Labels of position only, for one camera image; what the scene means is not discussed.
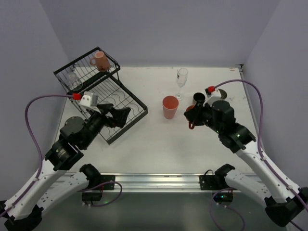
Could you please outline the orange ceramic cup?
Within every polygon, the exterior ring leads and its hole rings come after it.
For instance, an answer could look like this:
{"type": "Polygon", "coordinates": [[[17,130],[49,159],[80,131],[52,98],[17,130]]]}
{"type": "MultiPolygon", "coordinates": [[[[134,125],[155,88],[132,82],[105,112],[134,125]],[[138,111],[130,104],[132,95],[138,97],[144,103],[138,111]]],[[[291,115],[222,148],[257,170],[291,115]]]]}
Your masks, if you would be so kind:
{"type": "Polygon", "coordinates": [[[194,111],[193,111],[194,105],[190,105],[189,107],[186,108],[186,111],[184,113],[187,121],[188,121],[188,128],[190,130],[194,129],[195,124],[193,122],[193,116],[194,116],[194,111]]]}

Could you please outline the pink plastic cup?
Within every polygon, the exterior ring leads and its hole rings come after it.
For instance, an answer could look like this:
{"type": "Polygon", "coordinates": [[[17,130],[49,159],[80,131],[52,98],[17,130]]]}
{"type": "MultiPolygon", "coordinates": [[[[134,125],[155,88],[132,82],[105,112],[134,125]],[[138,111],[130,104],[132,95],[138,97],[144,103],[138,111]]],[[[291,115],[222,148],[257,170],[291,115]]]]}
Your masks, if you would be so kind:
{"type": "Polygon", "coordinates": [[[179,106],[179,101],[175,96],[166,96],[162,101],[163,114],[166,119],[172,119],[179,106]]]}

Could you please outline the white and brown tumbler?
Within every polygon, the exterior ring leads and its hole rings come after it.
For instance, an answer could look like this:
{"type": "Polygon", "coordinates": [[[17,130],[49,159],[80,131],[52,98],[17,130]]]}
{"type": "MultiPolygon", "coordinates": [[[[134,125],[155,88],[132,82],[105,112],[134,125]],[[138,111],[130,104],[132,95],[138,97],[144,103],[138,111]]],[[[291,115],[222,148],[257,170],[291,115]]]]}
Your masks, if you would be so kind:
{"type": "Polygon", "coordinates": [[[224,99],[227,98],[227,93],[226,93],[225,90],[219,89],[219,92],[220,92],[220,94],[221,94],[221,99],[222,99],[222,100],[224,100],[224,99]]]}

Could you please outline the clear champagne flute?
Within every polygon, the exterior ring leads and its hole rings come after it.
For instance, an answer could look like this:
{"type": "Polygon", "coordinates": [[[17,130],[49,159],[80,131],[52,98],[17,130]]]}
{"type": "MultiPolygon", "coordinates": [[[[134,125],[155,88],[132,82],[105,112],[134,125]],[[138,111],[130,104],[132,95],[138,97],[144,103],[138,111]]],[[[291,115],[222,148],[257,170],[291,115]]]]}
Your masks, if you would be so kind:
{"type": "Polygon", "coordinates": [[[186,68],[180,68],[177,70],[177,78],[176,83],[179,87],[179,92],[176,95],[176,98],[181,101],[182,95],[181,95],[181,89],[185,86],[188,78],[188,70],[186,68]]]}

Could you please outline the pink ceramic mug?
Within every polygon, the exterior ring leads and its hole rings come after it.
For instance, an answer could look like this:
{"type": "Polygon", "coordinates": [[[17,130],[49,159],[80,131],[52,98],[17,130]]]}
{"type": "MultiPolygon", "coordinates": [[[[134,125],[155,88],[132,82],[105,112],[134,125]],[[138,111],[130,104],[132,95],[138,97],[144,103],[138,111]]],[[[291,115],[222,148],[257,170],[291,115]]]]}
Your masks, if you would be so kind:
{"type": "Polygon", "coordinates": [[[100,72],[108,71],[111,67],[108,58],[103,51],[95,53],[94,57],[90,59],[90,65],[95,66],[100,72]]]}

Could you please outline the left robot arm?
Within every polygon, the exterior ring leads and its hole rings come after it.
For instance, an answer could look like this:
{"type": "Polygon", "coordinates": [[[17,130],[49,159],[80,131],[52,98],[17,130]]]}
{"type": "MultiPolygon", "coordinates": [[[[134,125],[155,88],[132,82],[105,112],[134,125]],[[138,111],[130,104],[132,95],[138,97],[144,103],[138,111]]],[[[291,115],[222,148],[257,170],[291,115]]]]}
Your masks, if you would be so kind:
{"type": "Polygon", "coordinates": [[[60,136],[46,153],[40,167],[25,186],[11,199],[1,201],[0,211],[6,218],[9,231],[32,231],[42,216],[56,203],[77,191],[101,188],[101,175],[91,164],[83,165],[79,172],[61,187],[50,187],[83,157],[103,127],[123,128],[131,111],[129,107],[115,109],[113,104],[99,104],[97,111],[84,120],[73,116],[66,120],[60,136]]]}

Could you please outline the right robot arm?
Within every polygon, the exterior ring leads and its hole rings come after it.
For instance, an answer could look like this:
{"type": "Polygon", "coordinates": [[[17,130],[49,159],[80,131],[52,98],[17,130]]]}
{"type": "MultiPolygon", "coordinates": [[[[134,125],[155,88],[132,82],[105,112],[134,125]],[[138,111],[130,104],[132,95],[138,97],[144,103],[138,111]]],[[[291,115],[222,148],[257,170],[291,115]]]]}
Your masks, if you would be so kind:
{"type": "Polygon", "coordinates": [[[234,109],[227,101],[197,103],[184,116],[190,127],[207,126],[216,132],[220,142],[250,166],[261,182],[243,176],[230,165],[215,173],[227,186],[260,203],[276,225],[286,227],[308,207],[308,189],[301,188],[272,162],[249,129],[236,122],[234,109]]]}

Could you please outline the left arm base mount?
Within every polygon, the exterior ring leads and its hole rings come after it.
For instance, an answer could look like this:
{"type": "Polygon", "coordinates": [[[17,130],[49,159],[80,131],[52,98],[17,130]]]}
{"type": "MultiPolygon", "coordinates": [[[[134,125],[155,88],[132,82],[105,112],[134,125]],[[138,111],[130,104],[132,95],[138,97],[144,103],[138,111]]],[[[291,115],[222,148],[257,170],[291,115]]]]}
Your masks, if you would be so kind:
{"type": "Polygon", "coordinates": [[[80,190],[81,200],[84,205],[89,207],[104,207],[114,203],[118,200],[122,194],[123,186],[121,183],[115,181],[115,175],[102,175],[93,165],[86,164],[83,165],[80,170],[80,173],[84,173],[88,185],[85,189],[80,190]],[[104,190],[113,190],[115,185],[120,187],[118,195],[111,201],[105,202],[103,204],[95,204],[103,198],[104,190]]]}

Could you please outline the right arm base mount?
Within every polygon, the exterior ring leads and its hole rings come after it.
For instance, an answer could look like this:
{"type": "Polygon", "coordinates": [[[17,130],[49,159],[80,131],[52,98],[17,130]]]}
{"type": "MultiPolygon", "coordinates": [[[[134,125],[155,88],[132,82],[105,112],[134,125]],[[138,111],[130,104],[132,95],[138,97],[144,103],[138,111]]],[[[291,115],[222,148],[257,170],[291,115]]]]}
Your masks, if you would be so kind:
{"type": "MultiPolygon", "coordinates": [[[[214,195],[218,190],[229,188],[225,181],[225,177],[231,170],[235,170],[235,167],[230,164],[225,164],[216,171],[212,171],[211,169],[207,170],[204,174],[199,175],[200,189],[214,191],[212,193],[212,195],[214,195]]],[[[233,190],[219,192],[214,197],[214,201],[219,204],[230,205],[233,201],[233,190]]]]}

